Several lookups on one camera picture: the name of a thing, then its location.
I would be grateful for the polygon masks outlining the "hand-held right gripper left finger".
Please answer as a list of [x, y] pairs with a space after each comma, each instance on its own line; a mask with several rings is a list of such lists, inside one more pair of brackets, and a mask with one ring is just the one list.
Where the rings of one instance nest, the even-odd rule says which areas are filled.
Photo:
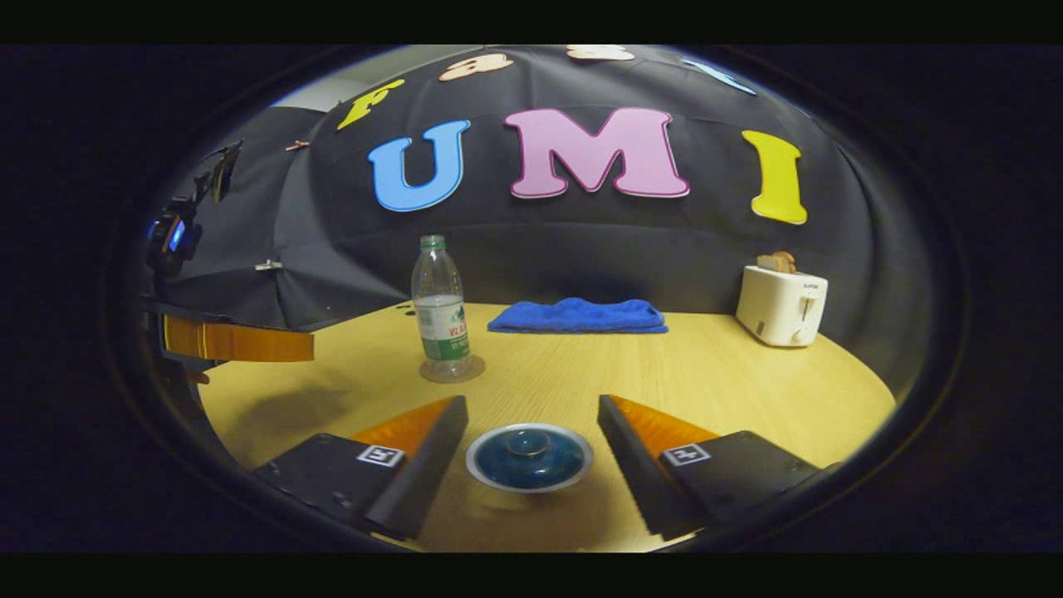
[[364, 533], [420, 533], [468, 425], [463, 396], [419, 406], [353, 438], [318, 433], [253, 469], [282, 495]]

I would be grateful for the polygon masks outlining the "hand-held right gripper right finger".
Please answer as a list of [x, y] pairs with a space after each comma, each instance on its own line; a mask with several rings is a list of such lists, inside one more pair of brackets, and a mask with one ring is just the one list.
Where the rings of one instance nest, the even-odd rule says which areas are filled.
[[597, 424], [649, 533], [722, 535], [793, 502], [823, 469], [752, 431], [718, 435], [615, 395]]

